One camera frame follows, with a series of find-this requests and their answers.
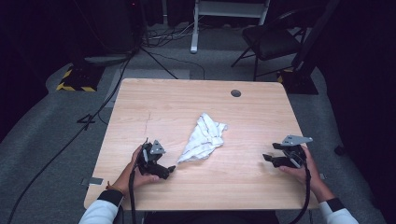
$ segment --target chair seat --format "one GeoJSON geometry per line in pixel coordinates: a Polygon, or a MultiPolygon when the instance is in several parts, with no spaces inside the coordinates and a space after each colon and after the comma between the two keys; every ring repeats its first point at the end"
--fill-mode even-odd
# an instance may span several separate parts
{"type": "Polygon", "coordinates": [[[262,36],[260,45],[252,47],[254,53],[262,61],[296,53],[302,46],[288,30],[277,30],[262,35],[262,32],[257,32],[254,28],[244,30],[243,37],[251,44],[259,35],[262,36]]]}

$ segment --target person's left hand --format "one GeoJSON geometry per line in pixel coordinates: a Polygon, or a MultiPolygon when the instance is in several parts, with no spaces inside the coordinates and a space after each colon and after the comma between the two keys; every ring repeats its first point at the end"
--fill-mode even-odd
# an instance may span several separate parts
{"type": "MultiPolygon", "coordinates": [[[[124,196],[129,195],[129,176],[132,172],[132,168],[134,167],[134,162],[137,159],[137,155],[141,150],[142,146],[139,146],[132,156],[131,161],[124,168],[119,178],[114,182],[113,187],[122,190],[124,196]]],[[[139,167],[136,167],[134,174],[134,189],[149,183],[153,183],[158,181],[160,178],[157,175],[141,175],[139,171],[139,167]]]]}

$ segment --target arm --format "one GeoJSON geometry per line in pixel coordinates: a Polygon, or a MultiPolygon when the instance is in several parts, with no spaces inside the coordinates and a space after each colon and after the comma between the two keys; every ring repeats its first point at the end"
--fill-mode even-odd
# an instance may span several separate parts
{"type": "MultiPolygon", "coordinates": [[[[326,220],[326,223],[358,223],[358,221],[347,211],[341,201],[334,196],[332,191],[320,179],[318,168],[309,152],[308,148],[303,147],[306,155],[306,163],[311,173],[311,190],[315,194],[319,202],[319,209],[326,220]]],[[[304,169],[293,169],[287,166],[280,166],[282,172],[295,176],[298,181],[305,184],[304,169]]]]}
{"type": "MultiPolygon", "coordinates": [[[[140,149],[141,146],[134,151],[131,161],[126,165],[116,182],[112,186],[107,187],[107,190],[103,191],[98,199],[90,205],[79,223],[113,223],[122,199],[129,195],[129,176],[140,149]]],[[[141,175],[137,170],[134,176],[134,189],[148,183],[156,182],[159,179],[156,175],[141,175]]]]}

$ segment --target white sleeve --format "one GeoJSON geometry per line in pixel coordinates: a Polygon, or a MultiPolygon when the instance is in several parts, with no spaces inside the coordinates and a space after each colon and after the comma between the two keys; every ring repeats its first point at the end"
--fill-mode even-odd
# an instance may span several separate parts
{"type": "Polygon", "coordinates": [[[103,191],[99,198],[85,211],[79,224],[112,224],[119,212],[122,199],[122,193],[117,190],[103,191]]]}
{"type": "Polygon", "coordinates": [[[358,224],[359,223],[337,198],[320,203],[319,209],[324,219],[326,220],[327,224],[358,224]]]}

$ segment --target hand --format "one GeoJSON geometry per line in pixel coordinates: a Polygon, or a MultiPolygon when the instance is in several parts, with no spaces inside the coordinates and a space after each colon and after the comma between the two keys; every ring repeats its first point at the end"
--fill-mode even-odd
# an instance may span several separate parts
{"type": "MultiPolygon", "coordinates": [[[[306,164],[308,166],[308,170],[311,174],[311,181],[310,181],[310,187],[312,192],[314,192],[315,196],[318,199],[318,202],[324,202],[328,201],[332,198],[335,198],[335,196],[332,194],[330,189],[326,186],[326,184],[320,179],[320,175],[318,172],[317,165],[314,162],[314,159],[311,156],[311,153],[309,152],[307,147],[302,147],[305,155],[306,155],[306,164]]],[[[302,184],[306,183],[306,174],[305,174],[305,168],[301,169],[295,169],[295,168],[290,168],[288,166],[280,166],[279,170],[282,172],[293,175],[294,177],[297,178],[299,182],[302,184]]]]}
{"type": "MultiPolygon", "coordinates": [[[[119,178],[114,182],[113,186],[121,189],[124,196],[129,195],[129,176],[132,172],[132,168],[134,167],[134,162],[137,159],[139,151],[141,150],[142,146],[139,146],[135,151],[131,158],[131,161],[126,165],[122,173],[120,174],[119,178]]],[[[134,174],[134,189],[148,184],[158,181],[160,178],[157,175],[141,175],[139,168],[136,167],[135,174],[134,174]]]]}

